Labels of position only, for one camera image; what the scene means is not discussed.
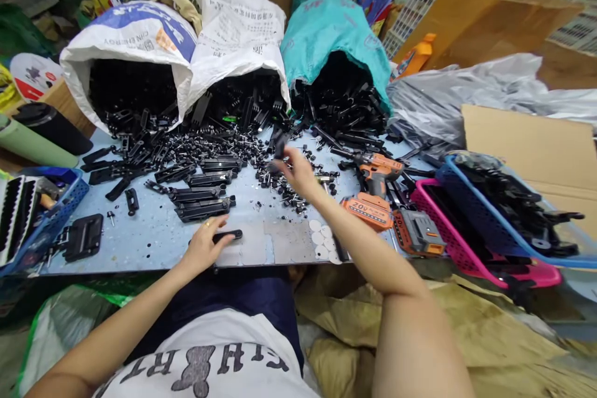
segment blue basket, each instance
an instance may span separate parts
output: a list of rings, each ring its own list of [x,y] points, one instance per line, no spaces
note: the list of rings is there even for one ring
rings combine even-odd
[[[491,252],[506,256],[536,258],[558,267],[597,269],[597,245],[572,223],[560,224],[556,227],[556,231],[562,239],[578,244],[579,255],[553,258],[537,252],[468,180],[468,177],[454,163],[454,157],[454,155],[446,157],[446,163],[437,170],[435,177],[475,229],[483,236],[487,248]],[[520,183],[534,191],[511,170],[508,174],[515,176]],[[547,210],[555,210],[546,201],[542,201],[540,205]]]
[[[42,215],[39,224],[23,243],[14,261],[0,267],[0,277],[35,266],[89,191],[89,185],[83,180],[83,172],[78,169],[36,167],[26,168],[21,174],[55,178],[66,183],[68,190],[50,210]]]

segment white round disc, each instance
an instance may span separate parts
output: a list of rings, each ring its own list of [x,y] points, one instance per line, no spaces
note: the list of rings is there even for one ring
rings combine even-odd
[[[321,246],[325,240],[323,235],[319,232],[315,232],[311,234],[311,239],[317,246]]]
[[[333,238],[325,238],[323,240],[323,245],[326,246],[330,251],[336,250],[336,243],[334,242]]]
[[[321,231],[322,224],[318,220],[310,220],[309,228],[313,231]]]
[[[322,235],[324,235],[326,238],[331,238],[330,226],[322,226]]]
[[[340,258],[338,258],[338,252],[336,252],[335,250],[328,252],[328,259],[334,264],[342,264]]]
[[[330,256],[330,253],[325,248],[325,246],[317,246],[315,248],[315,258],[317,258],[317,259],[328,259],[329,256]]]

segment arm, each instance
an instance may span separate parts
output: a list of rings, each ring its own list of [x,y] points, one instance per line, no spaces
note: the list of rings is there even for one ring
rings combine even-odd
[[[210,218],[199,228],[180,262],[69,351],[25,395],[87,398],[106,382],[131,354],[164,308],[184,285],[211,266],[234,238],[211,242],[226,216]]]
[[[285,155],[292,171],[283,162],[276,166],[320,212],[363,277],[384,296],[373,396],[474,397],[448,320],[410,263],[325,193],[298,149],[287,146]]]

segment table surface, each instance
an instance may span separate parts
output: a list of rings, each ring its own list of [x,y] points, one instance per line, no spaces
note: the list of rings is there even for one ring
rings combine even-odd
[[[260,138],[269,140],[270,134],[271,130],[266,130]],[[92,151],[115,143],[109,135],[99,129],[95,131],[91,140],[94,143]],[[344,160],[328,152],[327,146],[320,152],[315,151],[315,141],[309,132],[305,132],[303,137],[290,141],[289,144],[297,147],[307,144],[316,156],[314,163],[323,164],[324,171],[338,171],[338,162]],[[411,146],[405,142],[386,142],[386,148],[395,157],[411,150]],[[119,157],[110,154],[103,160],[110,159],[119,160]],[[431,166],[416,156],[411,159],[411,163],[414,168],[431,169]],[[200,223],[182,223],[174,211],[174,204],[167,196],[143,186],[148,178],[155,180],[154,174],[151,173],[131,183],[131,187],[137,191],[140,206],[133,217],[128,215],[124,194],[114,202],[104,197],[119,179],[91,186],[68,224],[78,218],[101,213],[104,221],[99,253],[71,263],[65,263],[64,257],[56,255],[52,258],[49,268],[42,268],[40,275],[153,271],[174,266],[182,257]],[[85,174],[84,179],[88,181],[89,174]],[[338,201],[359,191],[354,170],[341,171],[336,184]],[[186,183],[182,181],[167,185],[187,188]],[[216,262],[218,267],[337,262],[336,252],[325,249],[326,246],[329,248],[329,240],[325,241],[324,246],[318,245],[322,244],[323,238],[314,234],[325,234],[328,229],[320,230],[325,223],[314,207],[308,206],[306,215],[300,216],[294,209],[283,207],[281,196],[276,191],[261,188],[257,183],[255,170],[251,166],[243,168],[238,178],[233,179],[228,185],[226,196],[230,195],[236,196],[236,207],[231,209],[228,224],[224,229],[240,229],[243,231],[243,237],[233,241],[222,251]],[[110,210],[115,215],[114,227],[106,217]],[[400,251],[393,231],[383,233],[382,237]]]

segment dark shorts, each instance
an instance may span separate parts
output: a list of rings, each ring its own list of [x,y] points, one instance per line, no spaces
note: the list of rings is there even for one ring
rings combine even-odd
[[[155,353],[162,342],[197,317],[226,308],[249,316],[263,314],[267,317],[288,339],[303,371],[292,284],[285,266],[230,268],[217,274],[211,270],[202,273],[176,293],[125,363]]]

